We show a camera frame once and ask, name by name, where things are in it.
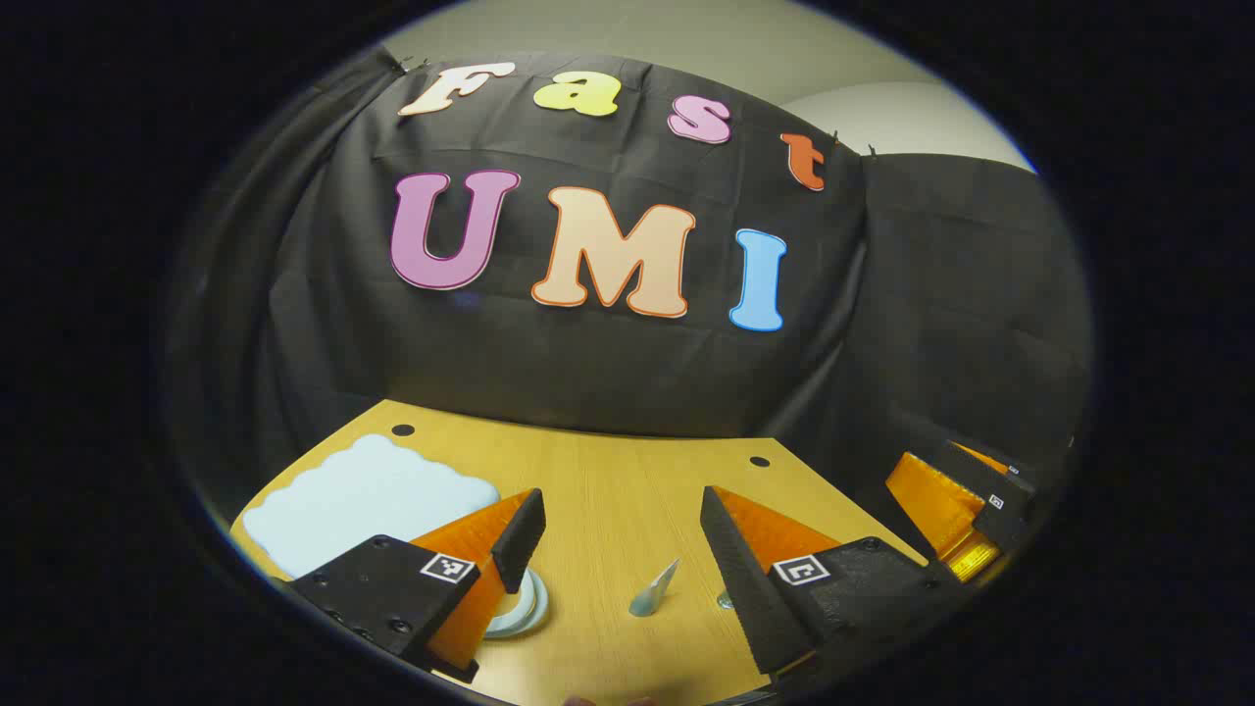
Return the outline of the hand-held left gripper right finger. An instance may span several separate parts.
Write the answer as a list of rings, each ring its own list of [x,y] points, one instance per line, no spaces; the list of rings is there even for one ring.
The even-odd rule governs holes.
[[[758,670],[779,693],[820,691],[909,646],[948,613],[948,572],[877,535],[842,542],[722,487],[702,529]]]

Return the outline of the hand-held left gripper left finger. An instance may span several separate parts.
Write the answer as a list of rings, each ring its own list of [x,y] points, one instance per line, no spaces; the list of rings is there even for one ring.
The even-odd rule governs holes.
[[[542,492],[530,488],[417,539],[376,533],[289,586],[376,648],[471,683],[489,623],[525,586],[545,529]]]

